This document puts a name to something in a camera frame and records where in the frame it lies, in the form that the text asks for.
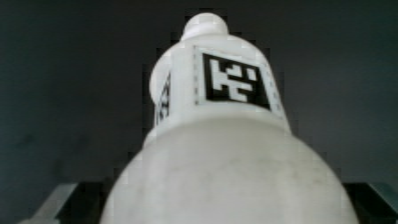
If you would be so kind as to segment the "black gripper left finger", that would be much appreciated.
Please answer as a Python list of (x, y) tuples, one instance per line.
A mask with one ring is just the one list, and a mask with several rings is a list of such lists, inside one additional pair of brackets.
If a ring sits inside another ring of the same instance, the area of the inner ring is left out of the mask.
[(106, 196), (103, 182), (60, 184), (32, 217), (18, 224), (99, 224)]

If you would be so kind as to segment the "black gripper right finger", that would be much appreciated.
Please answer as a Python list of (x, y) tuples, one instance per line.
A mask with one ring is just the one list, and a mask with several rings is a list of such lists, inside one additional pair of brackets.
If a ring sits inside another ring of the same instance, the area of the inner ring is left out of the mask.
[(359, 224), (398, 224), (398, 192), (385, 183), (343, 184)]

